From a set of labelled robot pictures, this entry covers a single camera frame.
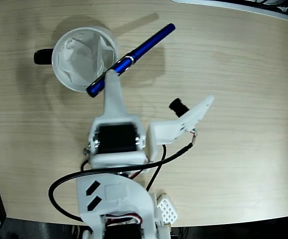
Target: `black floor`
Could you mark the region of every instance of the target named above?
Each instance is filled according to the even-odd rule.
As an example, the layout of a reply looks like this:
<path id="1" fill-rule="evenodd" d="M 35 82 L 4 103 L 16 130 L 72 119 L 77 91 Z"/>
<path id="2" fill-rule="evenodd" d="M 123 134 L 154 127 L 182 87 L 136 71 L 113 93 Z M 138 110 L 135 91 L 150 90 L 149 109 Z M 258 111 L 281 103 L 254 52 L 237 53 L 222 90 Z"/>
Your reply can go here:
<path id="1" fill-rule="evenodd" d="M 86 227 L 80 227 L 80 236 Z M 78 227 L 6 219 L 0 239 L 77 239 Z M 266 239 L 288 238 L 288 217 L 260 222 L 172 229 L 181 239 Z"/>

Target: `wooden table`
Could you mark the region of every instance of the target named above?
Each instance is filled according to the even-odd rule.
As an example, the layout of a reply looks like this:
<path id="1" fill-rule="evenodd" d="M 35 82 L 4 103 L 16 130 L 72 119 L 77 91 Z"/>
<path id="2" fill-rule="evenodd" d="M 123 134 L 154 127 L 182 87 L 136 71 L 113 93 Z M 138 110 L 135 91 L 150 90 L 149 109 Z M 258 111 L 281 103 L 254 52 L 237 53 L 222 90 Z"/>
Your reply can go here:
<path id="1" fill-rule="evenodd" d="M 168 105 L 177 97 L 189 107 L 216 98 L 196 145 L 162 168 L 152 190 L 175 203 L 175 226 L 288 216 L 288 21 L 170 0 L 0 0 L 0 191 L 9 217 L 75 223 L 47 191 L 79 170 L 103 109 L 103 94 L 66 89 L 33 53 L 73 28 L 103 25 L 122 55 L 169 22 L 177 30 L 122 76 L 129 112 L 147 127 L 176 118 Z M 77 214 L 75 181 L 56 199 Z"/>

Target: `blue pen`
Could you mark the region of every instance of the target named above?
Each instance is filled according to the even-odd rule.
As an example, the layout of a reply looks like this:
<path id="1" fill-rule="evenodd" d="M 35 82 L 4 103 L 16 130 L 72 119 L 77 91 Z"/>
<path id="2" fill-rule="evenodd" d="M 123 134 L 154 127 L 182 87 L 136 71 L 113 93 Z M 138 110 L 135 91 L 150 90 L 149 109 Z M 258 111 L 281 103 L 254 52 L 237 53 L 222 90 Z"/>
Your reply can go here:
<path id="1" fill-rule="evenodd" d="M 123 72 L 128 70 L 132 65 L 134 65 L 145 53 L 151 50 L 156 46 L 160 41 L 162 41 L 165 37 L 167 37 L 172 31 L 175 30 L 175 26 L 173 23 L 168 24 L 163 29 L 155 33 L 148 40 L 142 43 L 139 47 L 127 53 L 122 59 L 120 59 L 116 64 L 114 64 L 108 70 L 115 70 L 118 75 L 121 75 Z M 96 79 L 86 91 L 91 97 L 97 96 L 104 89 L 104 72 L 98 79 Z"/>

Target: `red and white wire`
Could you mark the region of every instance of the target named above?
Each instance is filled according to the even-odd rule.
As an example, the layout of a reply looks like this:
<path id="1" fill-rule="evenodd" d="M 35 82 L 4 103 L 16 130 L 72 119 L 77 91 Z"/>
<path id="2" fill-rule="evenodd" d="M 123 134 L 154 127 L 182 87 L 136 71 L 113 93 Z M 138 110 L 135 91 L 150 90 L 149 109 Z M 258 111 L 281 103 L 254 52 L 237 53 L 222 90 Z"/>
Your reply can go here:
<path id="1" fill-rule="evenodd" d="M 135 178 L 136 176 L 138 176 L 141 172 L 142 172 L 142 170 L 137 171 L 136 173 L 132 174 L 132 175 L 130 176 L 130 179 L 134 179 L 134 178 Z"/>
<path id="2" fill-rule="evenodd" d="M 104 217 L 106 219 L 111 219 L 110 223 L 114 223 L 114 220 L 116 219 L 124 219 L 124 218 L 135 219 L 137 224 L 142 223 L 142 218 L 135 213 L 127 213 L 127 214 L 119 215 L 119 216 L 106 214 Z"/>
<path id="3" fill-rule="evenodd" d="M 196 137 L 197 137 L 197 131 L 196 131 L 196 129 L 193 129 L 190 133 L 193 134 L 192 144 L 194 144 L 195 140 L 196 140 Z"/>

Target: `black mug handle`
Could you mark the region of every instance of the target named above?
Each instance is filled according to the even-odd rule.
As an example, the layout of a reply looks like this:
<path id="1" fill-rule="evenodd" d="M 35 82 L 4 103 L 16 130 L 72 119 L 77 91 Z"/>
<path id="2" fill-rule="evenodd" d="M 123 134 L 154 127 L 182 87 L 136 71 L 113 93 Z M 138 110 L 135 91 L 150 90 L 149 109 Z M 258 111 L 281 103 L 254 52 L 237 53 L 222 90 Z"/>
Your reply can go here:
<path id="1" fill-rule="evenodd" d="M 37 65 L 51 65 L 52 64 L 53 49 L 41 49 L 34 53 L 33 60 Z"/>

